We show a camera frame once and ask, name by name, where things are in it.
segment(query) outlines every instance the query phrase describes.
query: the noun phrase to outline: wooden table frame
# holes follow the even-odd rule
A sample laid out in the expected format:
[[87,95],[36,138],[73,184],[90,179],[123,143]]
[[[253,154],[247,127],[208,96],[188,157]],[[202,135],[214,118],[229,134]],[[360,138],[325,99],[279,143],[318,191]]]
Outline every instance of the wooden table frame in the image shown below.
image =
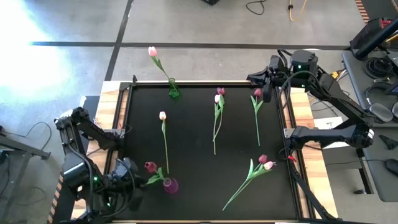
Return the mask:
[[[180,81],[180,82],[242,83],[245,81]],[[159,82],[156,81],[156,82],[138,82],[138,83],[159,83]],[[121,82],[121,81],[106,81],[103,83],[101,96],[99,98],[99,103],[98,103],[98,109],[95,115],[95,121],[103,129],[121,129],[122,127],[125,127],[125,122],[126,122],[125,111],[126,107],[129,106],[127,99],[129,98],[129,94],[131,93],[131,91],[129,91],[130,84],[131,82]],[[285,117],[285,126],[287,128],[293,128],[296,125],[306,126],[309,128],[314,127],[308,96],[306,93],[304,93],[302,89],[298,88],[292,89],[290,94],[290,102],[288,103],[288,106],[284,110],[284,117]],[[309,143],[309,145],[319,147],[314,142]],[[96,141],[90,141],[87,153],[92,152],[97,148],[98,144],[96,143]],[[114,159],[117,158],[117,156],[118,156],[117,151],[114,152],[97,151],[91,154],[89,158],[93,160],[93,162],[98,166],[101,172],[108,172],[106,168],[113,167]],[[298,170],[303,170],[304,174],[306,173],[307,175],[306,181],[310,186],[311,191],[315,194],[317,199],[326,208],[326,210],[334,217],[337,217],[335,202],[333,199],[333,194],[331,192],[328,174],[326,172],[326,167],[323,161],[322,152],[316,149],[311,149],[309,147],[304,147],[302,151],[299,151],[299,153],[294,156],[304,161],[304,163],[301,164],[296,163],[296,168]],[[314,214],[313,209],[308,209],[308,200],[303,191],[301,190],[301,188],[298,185],[297,187],[298,187],[298,193],[300,195],[299,207],[301,208],[300,212],[301,216],[304,218],[310,218],[312,215],[312,217],[315,216],[317,218],[320,218],[317,212],[315,212]],[[58,181],[57,190],[54,196],[49,220],[47,223],[53,222],[53,217],[55,216],[56,211],[59,210],[58,199],[62,194],[61,188],[62,188],[62,176],[60,176],[60,180]],[[84,213],[84,211],[85,211],[85,201],[79,200],[75,202],[72,211],[72,218],[79,217],[81,214]],[[268,222],[281,222],[281,221],[283,220],[268,220]],[[135,223],[135,222],[145,222],[145,221],[123,220],[121,222]]]

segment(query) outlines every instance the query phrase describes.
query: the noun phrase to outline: desk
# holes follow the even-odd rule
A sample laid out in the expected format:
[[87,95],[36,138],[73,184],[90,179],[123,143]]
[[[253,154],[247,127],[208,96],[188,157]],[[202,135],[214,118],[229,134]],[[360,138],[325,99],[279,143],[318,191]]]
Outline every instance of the desk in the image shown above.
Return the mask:
[[[385,52],[372,52],[369,54],[370,57],[384,57]],[[356,97],[358,98],[359,104],[362,108],[368,108],[368,102],[366,101],[365,91],[372,85],[372,78],[368,77],[363,71],[364,63],[360,60],[356,60],[351,52],[343,53],[344,65],[348,71],[348,75],[353,83]],[[369,94],[372,102],[378,102],[384,106],[390,108],[396,101],[396,96],[386,96],[381,90],[374,90]],[[390,122],[387,124],[375,124],[373,128],[376,133],[374,136],[374,143],[371,147],[363,149],[366,159],[398,159],[398,149],[387,150],[386,145],[382,142],[377,134],[386,135],[389,138],[398,140],[398,124]],[[375,186],[379,197],[384,202],[398,202],[398,178],[391,174],[384,167],[384,163],[381,161],[369,161],[369,169],[371,171]]]
[[[104,82],[103,88],[101,91],[101,96],[99,99],[98,109],[96,113],[96,121],[103,129],[111,129],[113,127],[113,119],[116,111],[117,100],[119,96],[119,86],[121,82],[110,81]],[[297,125],[314,127],[312,112],[310,109],[310,104],[308,102],[307,94],[303,92],[301,89],[292,89],[291,99],[294,109],[295,122]],[[124,94],[121,98],[122,106],[120,109],[119,116],[119,124],[122,124],[124,119],[124,110],[127,102],[127,94]],[[285,117],[289,117],[289,112],[287,110],[284,111]],[[291,126],[290,119],[286,119],[287,126]],[[91,141],[88,146],[88,152],[91,152],[98,148],[98,145]],[[305,168],[308,176],[308,182],[311,190],[319,199],[320,203],[331,213],[333,216],[337,217],[337,211],[335,207],[335,202],[333,199],[333,194],[331,192],[330,183],[328,180],[328,174],[326,172],[325,163],[323,161],[322,152],[316,149],[303,148],[303,158],[305,161]],[[100,170],[104,170],[105,160],[106,160],[106,152],[99,151],[92,155],[90,158],[97,164]],[[62,186],[62,177],[60,178],[59,185],[57,188],[59,189]],[[57,198],[60,198],[62,193],[58,191],[55,193],[57,197],[53,201],[52,210],[49,216],[49,223],[58,221],[54,220],[56,213],[61,210],[59,209],[59,203],[57,202]],[[308,217],[308,210],[306,204],[306,199],[303,193],[300,191],[300,203],[303,209],[304,217]],[[83,200],[79,200],[75,202],[72,218],[79,217],[85,211],[85,202]]]

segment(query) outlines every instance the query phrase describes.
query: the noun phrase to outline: yellow cable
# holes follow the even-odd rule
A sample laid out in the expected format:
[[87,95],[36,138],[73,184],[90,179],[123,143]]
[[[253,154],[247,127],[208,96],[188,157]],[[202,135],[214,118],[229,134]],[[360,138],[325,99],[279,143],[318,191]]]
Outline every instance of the yellow cable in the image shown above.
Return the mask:
[[304,0],[303,7],[301,8],[300,13],[298,14],[298,16],[297,16],[295,19],[293,19],[293,17],[292,17],[292,9],[289,9],[290,21],[295,21],[295,20],[297,20],[297,19],[300,17],[301,13],[303,13],[303,11],[304,11],[305,4],[306,4],[306,3],[307,3],[307,0]]
[[393,37],[390,37],[386,40],[386,42],[390,42],[392,40],[394,40],[396,37],[398,37],[398,34],[394,35]]

